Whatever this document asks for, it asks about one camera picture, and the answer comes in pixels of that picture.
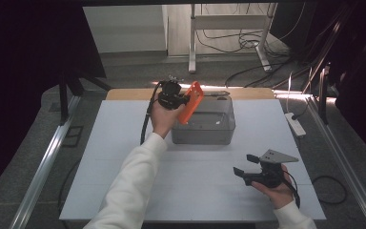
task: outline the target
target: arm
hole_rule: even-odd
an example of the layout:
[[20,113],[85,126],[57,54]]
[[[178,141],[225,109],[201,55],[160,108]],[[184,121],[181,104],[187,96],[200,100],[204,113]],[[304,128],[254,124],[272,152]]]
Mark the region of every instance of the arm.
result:
[[[282,165],[282,169],[287,172],[285,165]],[[284,177],[291,183],[287,173],[284,173]],[[281,183],[274,189],[257,182],[252,182],[252,186],[270,198],[279,229],[316,229],[314,221],[304,216],[296,207],[293,193],[285,184]]]
[[184,106],[180,106],[177,110],[168,111],[157,102],[153,104],[153,133],[126,157],[103,199],[99,213],[84,227],[85,229],[141,228],[159,159],[167,149],[163,138],[183,109]]

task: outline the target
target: wooden edge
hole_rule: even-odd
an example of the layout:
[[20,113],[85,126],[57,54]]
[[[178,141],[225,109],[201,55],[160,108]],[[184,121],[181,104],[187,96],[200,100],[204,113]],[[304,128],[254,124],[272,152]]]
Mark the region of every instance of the wooden edge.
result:
[[[207,89],[204,92],[228,92],[232,99],[274,99],[275,95],[268,88],[235,88],[235,89]],[[112,89],[106,100],[150,100],[153,89]]]

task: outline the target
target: white sleeve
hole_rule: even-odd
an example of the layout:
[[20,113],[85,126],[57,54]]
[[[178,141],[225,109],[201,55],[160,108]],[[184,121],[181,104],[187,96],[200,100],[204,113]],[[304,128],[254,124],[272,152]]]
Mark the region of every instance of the white sleeve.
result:
[[278,219],[279,229],[316,229],[311,218],[304,216],[295,204],[295,201],[274,210]]
[[141,228],[159,158],[166,149],[165,140],[155,133],[134,148],[124,160],[99,213],[84,228]]

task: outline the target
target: metal rail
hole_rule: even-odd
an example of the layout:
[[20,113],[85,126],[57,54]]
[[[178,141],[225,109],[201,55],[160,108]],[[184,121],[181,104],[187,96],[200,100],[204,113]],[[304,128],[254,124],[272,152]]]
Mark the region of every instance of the metal rail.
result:
[[347,183],[349,184],[352,192],[355,194],[356,200],[360,205],[363,214],[366,217],[366,189],[364,188],[356,172],[352,168],[352,165],[347,159],[343,149],[336,141],[335,135],[332,133],[330,126],[325,125],[322,119],[319,117],[319,114],[317,112],[316,99],[315,98],[306,98],[306,99],[311,99],[310,103],[312,106],[308,106],[308,109],[313,115],[314,120],[318,128],[320,129],[321,133],[323,133],[325,140],[331,147],[331,151],[333,153],[333,156],[335,157],[335,161],[338,167],[340,168],[341,173],[344,175]]
[[78,96],[72,97],[69,105],[70,113],[68,116],[68,120],[64,123],[64,125],[58,126],[57,130],[55,131],[49,148],[44,154],[44,157],[41,160],[41,163],[34,175],[34,178],[31,181],[29,189],[23,197],[19,208],[17,209],[17,213],[14,216],[12,223],[10,224],[10,228],[20,229],[26,227],[35,203],[37,202],[38,197],[40,196],[41,191],[44,187],[44,184],[46,183],[47,177],[49,176],[52,164],[55,161],[61,143],[64,140],[64,137],[67,134],[67,131],[71,125],[73,115],[75,113],[79,100],[80,97]]

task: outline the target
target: gray box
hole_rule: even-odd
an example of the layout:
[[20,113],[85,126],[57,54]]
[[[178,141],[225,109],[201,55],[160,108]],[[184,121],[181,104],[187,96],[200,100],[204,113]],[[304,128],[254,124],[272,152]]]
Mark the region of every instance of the gray box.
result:
[[229,96],[204,96],[188,124],[172,128],[174,144],[229,145],[234,134],[234,107]]

